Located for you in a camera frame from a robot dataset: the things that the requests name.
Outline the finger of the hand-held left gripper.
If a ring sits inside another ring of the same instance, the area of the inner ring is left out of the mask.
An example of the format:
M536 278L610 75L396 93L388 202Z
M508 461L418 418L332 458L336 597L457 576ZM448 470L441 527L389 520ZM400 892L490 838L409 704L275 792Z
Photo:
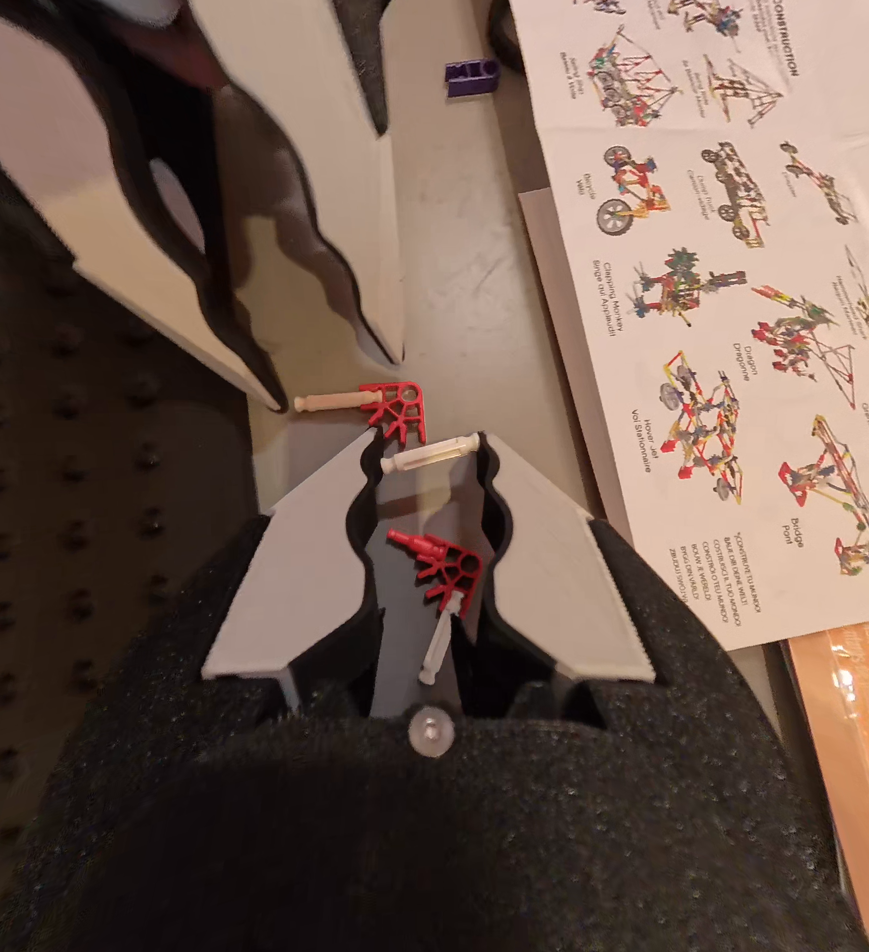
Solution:
M91 5L0 2L0 171L81 278L288 410L238 312L207 92L123 48Z
M281 208L337 313L392 364L405 307L391 135L379 133L333 2L197 1L195 19L236 89L291 150L301 195Z

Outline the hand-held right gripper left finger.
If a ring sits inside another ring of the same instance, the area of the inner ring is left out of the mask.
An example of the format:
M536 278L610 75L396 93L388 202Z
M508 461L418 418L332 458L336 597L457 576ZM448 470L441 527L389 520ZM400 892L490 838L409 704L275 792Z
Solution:
M383 611L367 546L382 456L381 433L367 430L269 510L204 681L274 680L290 709L333 682L370 709Z

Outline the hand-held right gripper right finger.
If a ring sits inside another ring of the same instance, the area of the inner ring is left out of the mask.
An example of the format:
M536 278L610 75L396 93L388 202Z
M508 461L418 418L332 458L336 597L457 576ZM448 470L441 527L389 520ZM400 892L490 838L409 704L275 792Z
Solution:
M593 515L494 434L480 439L497 473L485 477L511 516L494 569L500 621L573 682L655 683L592 530Z

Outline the white toy rod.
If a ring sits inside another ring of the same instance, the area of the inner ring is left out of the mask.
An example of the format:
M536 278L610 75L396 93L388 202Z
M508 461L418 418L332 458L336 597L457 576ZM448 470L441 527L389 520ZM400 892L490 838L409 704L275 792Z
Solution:
M380 468L384 475L409 472L474 454L479 446L480 434L475 432L382 457Z
M445 656L452 641L452 621L455 610L451 604L441 610L434 635L422 661L417 680L420 684L433 686L441 671Z
M341 411L363 409L378 405L383 401L382 391L379 389L337 392L331 394L315 394L294 398L294 409L298 413Z

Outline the red toy connector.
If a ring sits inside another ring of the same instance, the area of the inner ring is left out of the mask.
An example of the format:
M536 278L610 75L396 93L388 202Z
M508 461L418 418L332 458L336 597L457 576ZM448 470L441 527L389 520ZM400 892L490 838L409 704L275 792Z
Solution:
M450 544L450 548L444 562L427 565L416 560L423 566L417 572L417 581L431 583L424 599L428 602L436 601L439 610L448 606L454 594L460 593L459 615L464 620L483 570L483 562L472 550L445 541Z
M361 384L358 391L366 398L358 409L368 414L369 427L380 429L386 440L396 438L401 449L407 446L409 432L426 446L424 391L416 382Z

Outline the purple toy connector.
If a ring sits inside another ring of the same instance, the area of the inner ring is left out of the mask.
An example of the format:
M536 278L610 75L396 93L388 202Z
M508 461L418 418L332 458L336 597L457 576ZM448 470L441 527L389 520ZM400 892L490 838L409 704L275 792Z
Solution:
M449 99L468 98L497 91L501 66L494 58L476 58L447 63L444 84Z

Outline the red toy rod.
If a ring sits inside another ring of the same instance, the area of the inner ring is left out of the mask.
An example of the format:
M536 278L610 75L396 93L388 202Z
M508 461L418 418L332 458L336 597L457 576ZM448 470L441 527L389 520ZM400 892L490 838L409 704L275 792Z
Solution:
M450 544L445 540L431 534L409 534L392 529L387 531L386 538L412 553L417 561L427 565L444 562L450 548Z

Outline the black dotted mat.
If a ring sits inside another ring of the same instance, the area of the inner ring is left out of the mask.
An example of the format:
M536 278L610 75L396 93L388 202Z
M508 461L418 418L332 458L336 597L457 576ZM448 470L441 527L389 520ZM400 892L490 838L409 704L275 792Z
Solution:
M256 514L248 403L0 172L0 901L113 661Z

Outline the orange printed toy box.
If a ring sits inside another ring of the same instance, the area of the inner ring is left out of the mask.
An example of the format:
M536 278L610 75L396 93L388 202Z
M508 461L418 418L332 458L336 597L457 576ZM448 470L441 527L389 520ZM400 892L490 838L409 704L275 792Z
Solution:
M869 623L785 644L830 807L845 891L869 935Z

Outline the white printed instruction booklet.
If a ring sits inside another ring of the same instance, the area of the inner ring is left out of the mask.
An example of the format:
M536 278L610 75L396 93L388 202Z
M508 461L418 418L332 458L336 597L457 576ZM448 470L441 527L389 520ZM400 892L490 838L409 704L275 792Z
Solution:
M638 553L726 649L869 622L869 2L512 2Z

